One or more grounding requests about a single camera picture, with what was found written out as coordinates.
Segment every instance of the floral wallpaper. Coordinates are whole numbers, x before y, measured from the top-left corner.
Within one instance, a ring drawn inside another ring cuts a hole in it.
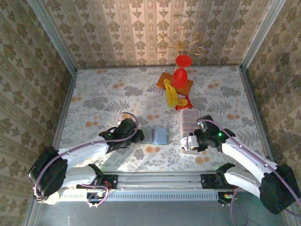
[[[301,186],[301,1],[286,1],[249,68],[276,161]]]
[[[79,70],[60,146],[95,138],[117,126],[118,114],[127,111],[138,117],[140,127],[168,128],[168,145],[136,144],[88,159],[82,166],[93,162],[103,171],[210,171],[234,162],[214,148],[181,154],[181,112],[169,108],[165,91],[156,87],[160,75],[173,70],[171,66]],[[264,155],[238,66],[195,66],[187,72],[194,81],[189,97],[200,115],[211,115]]]
[[[180,38],[173,28],[193,34],[207,53],[196,65],[241,63],[271,0],[41,0],[77,68],[169,65],[175,49],[156,52],[156,37]]]
[[[0,0],[0,225],[21,225],[28,170],[51,144],[70,74],[31,7]]]

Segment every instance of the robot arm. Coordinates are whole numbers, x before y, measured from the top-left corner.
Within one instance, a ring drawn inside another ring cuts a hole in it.
[[[91,142],[58,150],[52,146],[45,148],[29,171],[29,177],[36,183],[35,200],[43,202],[60,188],[66,186],[91,184],[95,180],[97,180],[98,185],[101,185],[103,173],[96,165],[75,166],[87,159],[100,157],[119,148],[126,148],[143,141],[144,134],[140,129],[133,135],[136,127],[137,125],[133,120],[126,118],[118,127],[100,133]],[[48,166],[46,171],[42,172],[47,164],[55,158],[57,159]]]
[[[231,139],[228,135],[235,137],[235,134],[224,129],[228,135],[225,134],[215,125],[211,116],[204,116],[198,121],[202,120],[203,122],[198,123],[200,129],[190,133],[188,141],[186,137],[180,140],[181,148],[186,151],[192,149],[201,152],[208,146],[215,147],[217,151],[232,157],[247,169],[244,171],[234,164],[227,163],[216,171],[217,183],[245,189],[260,198],[270,212],[278,214],[295,202],[295,198],[278,179],[273,169],[288,183],[297,197],[301,197],[296,178],[289,166],[278,166],[249,149],[239,139]]]

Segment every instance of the wall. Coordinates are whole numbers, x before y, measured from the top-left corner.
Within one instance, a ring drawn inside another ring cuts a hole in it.
[[[26,1],[0,1],[0,225],[21,225],[70,74]]]
[[[277,162],[301,186],[301,1],[287,0],[249,68],[249,79]]]
[[[157,54],[159,33],[203,35],[208,50],[196,65],[241,63],[271,0],[42,0],[77,68],[168,65],[175,49]]]

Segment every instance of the red lantern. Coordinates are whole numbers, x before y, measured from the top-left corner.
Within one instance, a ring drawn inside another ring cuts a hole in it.
[[[180,66],[180,67],[189,67],[192,65],[192,59],[188,55],[179,55],[176,59],[175,62]]]
[[[171,78],[171,85],[175,88],[181,89],[186,86],[188,75],[183,67],[175,70],[173,77]]]
[[[192,64],[192,59],[188,55],[179,55],[175,62],[180,66],[179,69],[175,70],[171,79],[171,85],[175,88],[181,89],[186,86],[188,75],[184,67],[189,67]]]

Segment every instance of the floral tablecloth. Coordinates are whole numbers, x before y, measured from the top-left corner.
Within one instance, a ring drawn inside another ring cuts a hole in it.
[[[173,70],[170,66],[79,70],[60,147],[96,137],[116,126],[118,114],[127,111],[138,117],[142,127],[167,127],[169,145],[137,144],[88,160],[104,171],[211,171],[235,163],[213,148],[199,155],[181,154],[181,114],[167,106],[165,91],[156,88],[160,75]],[[200,115],[211,115],[264,155],[238,67],[196,66],[187,72],[194,81],[189,97]]]

